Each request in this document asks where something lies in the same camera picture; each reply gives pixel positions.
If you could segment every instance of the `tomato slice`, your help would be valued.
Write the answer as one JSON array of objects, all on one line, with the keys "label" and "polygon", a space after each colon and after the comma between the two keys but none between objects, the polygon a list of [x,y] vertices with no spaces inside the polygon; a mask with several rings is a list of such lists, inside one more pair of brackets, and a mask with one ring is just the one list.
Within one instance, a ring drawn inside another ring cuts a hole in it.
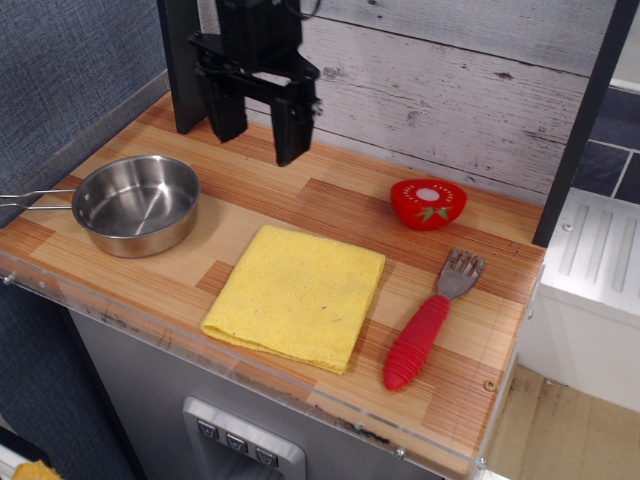
[{"label": "tomato slice", "polygon": [[391,187],[391,204],[411,228],[433,230],[454,221],[467,203],[467,194],[443,180],[418,178]]}]

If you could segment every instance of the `saucepan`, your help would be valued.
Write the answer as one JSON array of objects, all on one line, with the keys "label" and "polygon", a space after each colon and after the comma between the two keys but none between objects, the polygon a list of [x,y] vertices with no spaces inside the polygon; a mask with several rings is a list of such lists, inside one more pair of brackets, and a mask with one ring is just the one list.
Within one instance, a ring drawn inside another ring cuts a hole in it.
[{"label": "saucepan", "polygon": [[[71,193],[70,206],[28,206],[30,196]],[[161,155],[141,155],[109,163],[75,190],[41,190],[0,195],[30,210],[71,209],[93,243],[117,257],[138,258],[181,242],[196,223],[200,182],[184,163]]]}]

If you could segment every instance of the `black post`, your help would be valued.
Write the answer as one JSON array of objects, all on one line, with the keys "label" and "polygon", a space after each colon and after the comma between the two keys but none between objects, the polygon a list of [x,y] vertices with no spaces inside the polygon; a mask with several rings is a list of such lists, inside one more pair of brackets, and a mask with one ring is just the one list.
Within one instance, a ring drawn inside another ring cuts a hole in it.
[{"label": "black post", "polygon": [[196,0],[158,0],[169,84],[178,133],[187,133],[206,111],[195,75],[197,54],[189,36],[200,30]]},{"label": "black post", "polygon": [[631,29],[638,3],[639,0],[618,0],[613,9],[576,121],[571,129],[569,141],[551,185],[538,229],[533,237],[535,245],[547,247],[551,241],[562,207],[569,194],[571,182]]}]

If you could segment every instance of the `blue carpet wall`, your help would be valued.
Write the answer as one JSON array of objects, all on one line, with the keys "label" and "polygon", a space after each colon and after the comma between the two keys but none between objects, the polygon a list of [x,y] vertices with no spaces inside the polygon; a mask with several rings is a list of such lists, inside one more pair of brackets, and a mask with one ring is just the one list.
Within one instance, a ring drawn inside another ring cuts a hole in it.
[{"label": "blue carpet wall", "polygon": [[[154,0],[0,2],[0,191],[51,188],[167,90]],[[66,480],[136,478],[64,317],[0,284],[0,414]]]}]

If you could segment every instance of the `control button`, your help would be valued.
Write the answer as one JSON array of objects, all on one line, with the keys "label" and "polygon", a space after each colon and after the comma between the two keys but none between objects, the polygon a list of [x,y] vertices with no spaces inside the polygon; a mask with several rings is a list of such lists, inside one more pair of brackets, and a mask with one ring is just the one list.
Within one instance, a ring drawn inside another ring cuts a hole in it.
[{"label": "control button", "polygon": [[278,456],[263,448],[256,447],[256,457],[265,465],[269,465],[273,468],[278,468]]},{"label": "control button", "polygon": [[230,433],[227,433],[227,445],[240,453],[247,453],[248,451],[247,442]]},{"label": "control button", "polygon": [[208,423],[203,422],[198,419],[198,430],[207,438],[211,438],[213,440],[218,439],[218,429],[213,425],[209,425]]}]

